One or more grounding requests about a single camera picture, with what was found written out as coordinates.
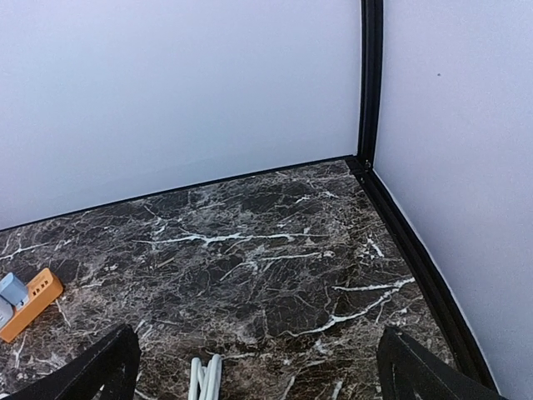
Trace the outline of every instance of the cable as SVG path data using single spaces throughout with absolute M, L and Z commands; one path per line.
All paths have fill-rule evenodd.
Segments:
M 191 379 L 188 400 L 218 400 L 222 378 L 222 358 L 215 354 L 207 367 L 202 366 L 200 358 L 191 361 Z

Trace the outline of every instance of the orange power strip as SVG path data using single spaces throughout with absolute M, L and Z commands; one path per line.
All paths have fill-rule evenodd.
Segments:
M 26 286 L 29 301 L 20 310 L 15 310 L 9 322 L 0 329 L 0 338 L 5 342 L 10 343 L 63 292 L 61 282 L 48 268 L 44 268 Z

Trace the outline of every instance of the black edge trim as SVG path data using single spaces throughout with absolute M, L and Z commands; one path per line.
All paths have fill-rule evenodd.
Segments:
M 367 171 L 362 167 L 361 160 L 352 157 L 346 162 L 411 269 L 433 318 L 453 352 L 457 367 L 467 377 L 497 391 L 485 359 L 450 289 L 385 185 L 374 171 Z
M 287 169 L 306 167 L 306 166 L 309 166 L 309 165 L 320 164 L 320 163 L 323 163 L 323 162 L 324 163 L 328 163 L 328 162 L 333 162 L 333 161 L 347 160 L 350 157 L 353 157 L 353 156 L 347 155 L 347 156 L 340 156 L 340 157 L 324 158 L 322 160 L 316 160 L 316 161 L 310 161 L 310 162 L 301 162 L 299 164 L 287 165 L 285 167 L 265 169 L 265 170 L 262 170 L 262 171 L 243 173 L 241 175 L 223 177 L 221 179 L 214 179 L 214 180 L 211 180 L 211 181 L 195 183 L 195 184 L 188 185 L 188 186 L 175 187 L 175 188 L 168 189 L 168 190 L 161 190 L 160 192 L 150 192 L 150 193 L 142 194 L 142 195 L 136 196 L 136 197 L 129 197 L 129 198 L 125 198 L 123 200 L 117 200 L 116 202 L 106 202 L 104 204 L 99 204 L 99 205 L 94 206 L 94 207 L 80 208 L 79 210 L 76 210 L 76 211 L 65 212 L 63 214 L 57 214 L 57 215 L 53 215 L 51 217 L 36 219 L 34 221 L 25 222 L 25 223 L 20 223 L 18 225 L 13 225 L 12 227 L 0 228 L 0 233 L 9 231 L 11 229 L 16 229 L 16 228 L 19 228 L 19 227 L 22 228 L 22 227 L 25 227 L 27 225 L 32 225 L 34 223 L 43 223 L 45 221 L 49 221 L 49 220 L 54 219 L 54 218 L 69 217 L 69 216 L 74 215 L 76 213 L 85 213 L 87 211 L 96 210 L 96 209 L 102 208 L 102 207 L 113 206 L 113 205 L 117 205 L 117 204 L 121 204 L 121 203 L 125 203 L 125 202 L 131 202 L 131 201 L 134 201 L 134 200 L 141 200 L 142 198 L 149 198 L 150 196 L 158 196 L 160 194 L 172 193 L 172 192 L 176 192 L 176 191 L 179 191 L 179 190 L 187 190 L 187 189 L 199 188 L 199 187 L 206 186 L 206 185 L 212 185 L 214 183 L 223 183 L 223 182 L 227 182 L 227 181 L 232 181 L 234 179 L 249 178 L 249 177 L 254 177 L 256 175 L 263 175 L 265 173 L 273 173 L 273 172 L 276 173 L 276 172 L 279 172 L 279 171 L 286 171 Z
M 383 61 L 383 1 L 361 0 L 361 115 L 357 156 L 371 169 L 376 152 Z

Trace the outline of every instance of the floor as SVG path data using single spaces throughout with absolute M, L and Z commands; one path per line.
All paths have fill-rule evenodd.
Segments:
M 49 267 L 65 293 L 11 344 L 0 393 L 56 370 L 114 324 L 143 351 L 138 399 L 184 398 L 191 358 L 224 357 L 222 399 L 379 399 L 376 345 L 402 327 L 451 355 L 391 237 L 327 162 L 0 232 L 0 273 Z

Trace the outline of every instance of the marble floor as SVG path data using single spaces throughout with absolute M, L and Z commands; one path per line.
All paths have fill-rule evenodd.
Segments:
M 0 393 L 61 367 L 119 322 L 142 348 L 138 399 L 185 398 L 192 357 L 224 357 L 222 399 L 379 399 L 396 325 L 451 355 L 346 164 L 175 191 L 0 232 L 0 273 L 65 293 L 11 344 Z

